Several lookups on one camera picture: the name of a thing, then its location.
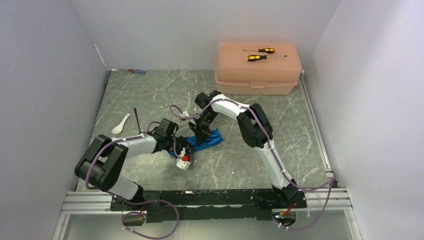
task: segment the blue object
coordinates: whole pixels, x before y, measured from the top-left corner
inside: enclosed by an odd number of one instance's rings
[[[131,69],[133,73],[136,74],[145,74],[146,71],[145,70],[140,70],[140,69]]]
[[[204,141],[200,146],[196,145],[196,137],[195,136],[186,136],[184,139],[194,146],[194,150],[192,153],[207,149],[213,146],[216,146],[220,144],[223,141],[223,138],[221,137],[221,133],[218,129],[214,129],[210,131],[210,136]],[[169,152],[169,155],[175,157],[174,153],[172,151]]]

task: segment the yellow screwdriver handle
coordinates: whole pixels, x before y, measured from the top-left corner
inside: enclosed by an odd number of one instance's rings
[[[257,50],[258,53],[267,53],[267,54],[273,54],[276,52],[276,50],[274,48],[262,48],[262,49],[258,49]]]
[[[249,55],[246,57],[246,60],[248,62],[256,62],[262,59],[266,60],[268,59],[268,56],[267,55]]]

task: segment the screwdriver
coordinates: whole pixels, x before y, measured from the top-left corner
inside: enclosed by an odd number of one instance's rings
[[[267,53],[267,54],[273,54],[276,52],[276,50],[274,48],[261,48],[257,50],[258,53]]]
[[[268,56],[268,55],[249,55],[246,57],[246,60],[248,62],[256,62],[262,59],[268,59],[268,58],[284,58],[287,57],[287,55],[280,55],[280,56]]]
[[[118,68],[119,70],[127,70],[130,73],[136,73],[136,74],[145,74],[146,71],[145,70],[140,70],[140,69],[123,69],[123,68]]]

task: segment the small white object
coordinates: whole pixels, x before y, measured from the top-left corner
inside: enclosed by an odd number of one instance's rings
[[[185,118],[190,118],[191,116],[189,115],[188,111],[183,111],[182,114],[180,114],[181,117],[185,117]],[[193,124],[195,123],[195,121],[193,119],[189,119],[190,122],[192,122]]]
[[[131,115],[131,114],[127,113],[127,114],[123,117],[123,119],[122,119],[122,121],[120,122],[120,124],[118,124],[118,126],[116,126],[116,127],[114,127],[114,128],[112,129],[112,133],[113,133],[113,134],[120,134],[120,133],[122,132],[122,130],[124,129],[125,121],[127,121],[128,117],[129,117],[130,115]]]
[[[181,152],[179,153],[179,156],[180,157],[181,156],[184,156],[184,155],[186,155],[186,148],[185,147],[183,147],[182,150],[181,150]]]
[[[183,160],[177,158],[176,159],[176,166],[185,171],[189,168],[190,162],[189,161],[183,161]]]

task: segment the toolbox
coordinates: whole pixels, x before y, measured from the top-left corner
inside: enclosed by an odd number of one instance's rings
[[[261,59],[248,61],[248,56],[254,58],[252,55],[260,55]],[[293,43],[219,43],[215,81],[218,91],[223,94],[287,95],[298,84],[301,71],[298,51]]]

